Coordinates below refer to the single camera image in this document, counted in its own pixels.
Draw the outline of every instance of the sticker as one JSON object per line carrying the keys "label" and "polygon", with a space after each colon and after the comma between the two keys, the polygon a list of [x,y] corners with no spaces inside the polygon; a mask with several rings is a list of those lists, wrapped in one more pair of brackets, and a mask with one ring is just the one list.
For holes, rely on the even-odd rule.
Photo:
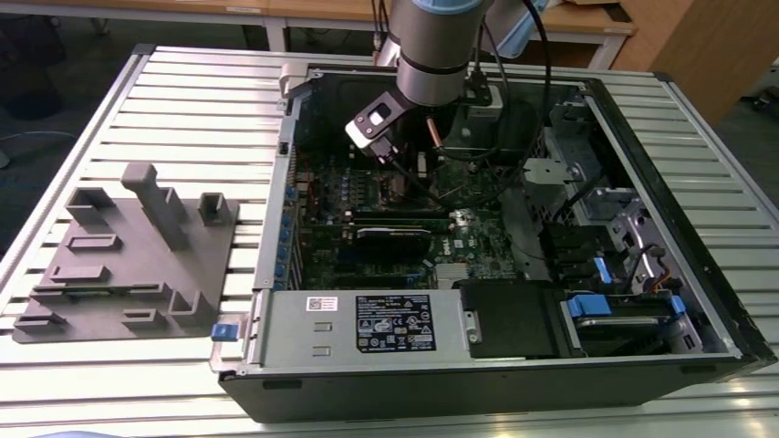
{"label": "sticker", "polygon": [[605,29],[605,33],[607,34],[626,34],[630,35],[633,33],[631,29],[619,29],[617,27],[607,27]]}
{"label": "sticker", "polygon": [[245,12],[247,14],[259,14],[262,12],[262,10],[259,9],[259,7],[235,7],[235,6],[229,6],[229,7],[226,7],[226,10],[229,12]]}
{"label": "sticker", "polygon": [[307,312],[335,312],[339,310],[338,297],[309,297],[306,299]]}
{"label": "sticker", "polygon": [[357,349],[363,353],[435,351],[430,295],[357,297]]}

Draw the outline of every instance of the warning label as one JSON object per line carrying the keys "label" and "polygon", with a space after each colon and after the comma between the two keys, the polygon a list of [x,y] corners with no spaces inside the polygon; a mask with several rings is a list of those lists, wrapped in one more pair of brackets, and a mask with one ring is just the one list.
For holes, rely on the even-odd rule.
{"label": "warning label", "polygon": [[430,296],[357,297],[357,349],[363,353],[434,351]]}

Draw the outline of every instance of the metal workbench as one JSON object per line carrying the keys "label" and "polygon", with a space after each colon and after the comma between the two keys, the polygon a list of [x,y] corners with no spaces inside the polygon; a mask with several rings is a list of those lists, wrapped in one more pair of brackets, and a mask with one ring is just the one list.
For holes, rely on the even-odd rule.
{"label": "metal workbench", "polygon": [[[0,436],[67,430],[116,435],[767,437],[779,430],[779,366],[687,388],[641,407],[389,422],[257,424],[211,372],[210,339],[19,345],[15,317],[50,264],[75,187],[119,184],[126,162],[156,163],[180,197],[222,192],[242,202],[222,313],[250,308],[253,272],[290,60],[367,65],[366,57],[156,47],[122,70],[0,265]],[[539,74],[539,68],[511,67]],[[646,73],[561,69],[606,83],[690,221],[779,353],[779,212],[674,83]],[[238,360],[242,345],[215,352]]]}

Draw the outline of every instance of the wooden table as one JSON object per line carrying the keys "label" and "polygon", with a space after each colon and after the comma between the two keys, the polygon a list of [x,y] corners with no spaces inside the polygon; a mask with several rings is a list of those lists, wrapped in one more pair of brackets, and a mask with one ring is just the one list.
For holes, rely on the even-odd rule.
{"label": "wooden table", "polygon": [[[0,0],[0,12],[265,26],[277,52],[287,51],[290,27],[374,29],[370,0]],[[563,4],[543,18],[550,40],[598,46],[590,68],[609,69],[635,25],[601,6]]]}

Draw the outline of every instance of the black cable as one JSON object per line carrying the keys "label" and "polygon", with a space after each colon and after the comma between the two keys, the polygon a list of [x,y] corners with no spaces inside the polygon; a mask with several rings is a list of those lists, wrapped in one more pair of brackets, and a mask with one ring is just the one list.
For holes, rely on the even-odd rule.
{"label": "black cable", "polygon": [[379,9],[377,8],[377,0],[370,0],[370,5],[371,8],[374,10],[374,32],[377,32],[378,34],[382,32],[379,26],[381,26],[381,22],[379,22]]}
{"label": "black cable", "polygon": [[561,217],[561,215],[565,213],[565,211],[571,208],[574,206],[575,203],[579,202],[579,200],[593,191],[593,189],[595,188],[595,185],[598,185],[598,183],[601,182],[601,180],[603,180],[606,177],[606,169],[601,169],[601,172],[598,173],[598,175],[593,176],[583,184],[582,187],[579,188],[578,192],[574,193],[574,196],[571,196],[566,202],[563,203],[563,205],[561,205],[561,208],[558,209],[558,211],[555,212],[555,214],[551,216],[551,222],[557,222],[558,218]]}
{"label": "black cable", "polygon": [[490,39],[490,46],[493,46],[494,57],[495,57],[495,64],[498,64],[498,72],[501,73],[501,80],[503,80],[503,87],[506,88],[507,92],[507,102],[511,101],[511,90],[509,87],[509,77],[507,71],[503,68],[503,61],[501,60],[501,55],[498,54],[498,44],[495,43],[495,38],[493,36],[493,31],[490,27],[487,27],[487,20],[482,20],[482,27],[485,27],[485,33],[487,34],[487,39]]}
{"label": "black cable", "polygon": [[645,246],[642,246],[642,249],[639,249],[638,256],[635,258],[635,261],[633,262],[631,273],[629,274],[629,276],[625,279],[625,287],[622,288],[623,294],[629,294],[631,292],[631,287],[634,285],[635,271],[638,271],[638,266],[642,264],[642,258],[645,257],[645,254],[647,253],[647,251],[650,249],[653,249],[655,246],[658,246],[658,244],[646,244]]}
{"label": "black cable", "polygon": [[479,26],[479,34],[477,36],[477,50],[474,51],[474,71],[482,72],[481,53],[482,53],[482,35],[485,34],[485,21]]}
{"label": "black cable", "polygon": [[383,14],[385,15],[385,24],[387,25],[386,32],[390,32],[390,15],[387,14],[387,4],[385,3],[385,0],[379,0],[379,9],[381,9],[379,18],[382,18],[382,14]]}
{"label": "black cable", "polygon": [[[538,111],[541,117],[538,119],[538,126],[535,128],[535,135],[534,135],[534,138],[531,139],[531,144],[529,144],[529,146],[527,146],[527,149],[525,151],[525,154],[521,157],[521,161],[518,163],[517,168],[514,169],[510,176],[503,181],[503,183],[501,184],[501,186],[498,187],[495,192],[483,195],[481,198],[474,199],[474,200],[471,200],[470,203],[467,203],[469,206],[471,206],[471,207],[481,206],[485,203],[489,203],[493,199],[495,199],[498,196],[501,196],[501,193],[503,193],[507,190],[507,188],[511,186],[511,184],[514,184],[517,182],[519,176],[522,175],[525,164],[527,163],[527,160],[531,158],[533,150],[535,149],[534,145],[537,144],[537,139],[541,137],[541,135],[543,133],[545,120],[547,119],[547,114],[550,111],[550,94],[551,94],[550,38],[547,37],[547,28],[545,27],[545,23],[541,19],[541,14],[538,13],[538,10],[537,10],[537,7],[534,6],[534,3],[531,2],[531,0],[522,0],[522,2],[525,3],[525,6],[527,7],[527,11],[531,15],[531,18],[534,19],[535,29],[538,30],[538,34],[541,36],[541,42],[542,42],[542,47],[543,47],[543,52],[545,52],[545,91],[543,91],[543,95],[542,95],[541,108]],[[419,179],[417,178],[417,176],[414,174],[410,174],[409,171],[406,171],[405,176],[407,176],[407,178],[410,178],[411,184],[414,184],[419,189],[423,190],[425,195],[430,199],[433,199],[434,202],[437,202],[442,207],[450,208],[449,203],[439,203],[437,201],[435,198],[438,198],[438,197],[425,187],[425,185],[422,184],[422,182],[419,181]]]}

